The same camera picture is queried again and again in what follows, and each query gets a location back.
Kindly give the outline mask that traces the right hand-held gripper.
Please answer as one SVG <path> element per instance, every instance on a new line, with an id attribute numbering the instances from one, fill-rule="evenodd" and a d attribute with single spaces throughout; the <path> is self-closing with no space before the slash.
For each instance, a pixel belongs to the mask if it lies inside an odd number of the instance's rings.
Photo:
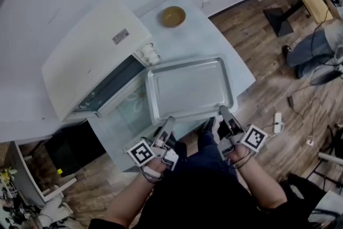
<path id="1" fill-rule="evenodd" d="M 218 151 L 222 159 L 224 160 L 237 144 L 242 144 L 253 152 L 259 152 L 267 140 L 268 134 L 255 125 L 251 125 L 247 131 L 241 132 L 241 125 L 226 106 L 222 105 L 219 112 L 223 117 L 219 126 L 219 136 L 224 138 L 218 144 Z"/>

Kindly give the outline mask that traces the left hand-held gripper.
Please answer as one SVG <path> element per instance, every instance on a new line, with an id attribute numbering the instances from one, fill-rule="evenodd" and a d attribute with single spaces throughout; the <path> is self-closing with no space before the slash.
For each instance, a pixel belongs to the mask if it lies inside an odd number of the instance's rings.
<path id="1" fill-rule="evenodd" d="M 179 156 L 175 152 L 174 125 L 175 118 L 170 116 L 159 130 L 157 141 L 154 135 L 141 137 L 126 149 L 126 153 L 136 166 L 143 168 L 150 160 L 157 157 L 167 165 L 167 169 L 170 171 L 175 169 Z"/>

